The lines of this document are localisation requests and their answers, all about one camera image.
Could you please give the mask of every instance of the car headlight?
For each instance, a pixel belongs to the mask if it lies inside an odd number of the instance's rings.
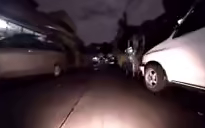
[[[92,60],[93,60],[93,61],[98,61],[99,58],[98,58],[98,57],[93,57]]]

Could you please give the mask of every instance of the car window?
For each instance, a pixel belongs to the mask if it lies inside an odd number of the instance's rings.
[[[174,38],[186,35],[203,27],[205,27],[205,3],[200,3],[193,13],[190,14],[190,16],[178,28]]]

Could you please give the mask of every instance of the car door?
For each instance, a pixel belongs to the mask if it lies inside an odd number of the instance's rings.
[[[0,41],[0,77],[19,77],[38,73],[39,60],[29,37],[16,35]]]
[[[183,52],[177,68],[177,81],[205,87],[205,2],[178,28],[171,41],[181,44]]]

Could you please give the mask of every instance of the parked car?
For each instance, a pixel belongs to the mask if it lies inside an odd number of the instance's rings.
[[[169,82],[205,90],[205,1],[178,23],[167,40],[143,57],[144,80],[152,92]]]
[[[0,39],[0,78],[59,76],[67,64],[64,49],[44,37],[19,34]]]

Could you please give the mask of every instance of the narrow street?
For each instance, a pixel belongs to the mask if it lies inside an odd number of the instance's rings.
[[[120,71],[81,71],[0,87],[0,128],[195,128],[203,121]]]

